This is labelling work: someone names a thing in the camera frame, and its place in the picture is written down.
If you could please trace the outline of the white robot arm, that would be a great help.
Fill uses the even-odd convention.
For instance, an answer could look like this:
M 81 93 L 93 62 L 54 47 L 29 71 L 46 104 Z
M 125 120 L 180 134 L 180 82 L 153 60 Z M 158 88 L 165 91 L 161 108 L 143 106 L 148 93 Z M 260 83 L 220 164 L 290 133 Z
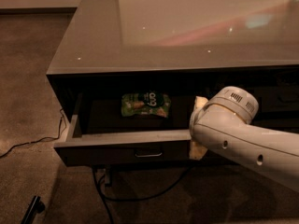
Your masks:
M 251 124 L 257 100 L 238 87 L 211 99 L 196 97 L 190 119 L 193 141 L 279 184 L 299 191 L 299 135 Z

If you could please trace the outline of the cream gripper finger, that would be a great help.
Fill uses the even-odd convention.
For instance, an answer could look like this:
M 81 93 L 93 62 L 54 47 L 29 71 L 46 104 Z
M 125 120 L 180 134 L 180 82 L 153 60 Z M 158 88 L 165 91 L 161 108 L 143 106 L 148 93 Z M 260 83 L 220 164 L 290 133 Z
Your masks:
M 190 142 L 189 158 L 191 160 L 200 161 L 206 155 L 206 153 L 206 147 L 193 140 Z
M 208 102 L 208 99 L 206 97 L 196 96 L 195 100 L 194 100 L 193 110 L 194 111 L 201 110 L 206 105 L 207 102 Z

